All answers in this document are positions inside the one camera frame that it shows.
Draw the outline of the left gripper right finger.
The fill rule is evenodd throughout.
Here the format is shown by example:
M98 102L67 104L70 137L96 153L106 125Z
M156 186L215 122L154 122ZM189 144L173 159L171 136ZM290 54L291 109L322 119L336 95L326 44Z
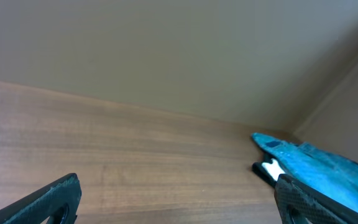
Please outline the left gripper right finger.
M275 201L283 224L358 224L358 213L287 174L279 175Z

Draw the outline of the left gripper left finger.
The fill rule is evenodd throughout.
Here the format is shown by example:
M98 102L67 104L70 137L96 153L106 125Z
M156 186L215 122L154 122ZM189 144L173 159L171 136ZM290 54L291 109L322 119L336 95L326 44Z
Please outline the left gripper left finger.
M0 209L0 223L74 224L81 196L78 176L69 173Z

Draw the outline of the light blue denim jeans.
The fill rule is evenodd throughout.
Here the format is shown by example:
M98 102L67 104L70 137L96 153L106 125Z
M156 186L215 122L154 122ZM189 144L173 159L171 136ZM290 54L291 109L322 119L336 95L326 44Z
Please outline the light blue denim jeans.
M358 213L358 163L307 142L295 144L262 133L251 138L285 174Z

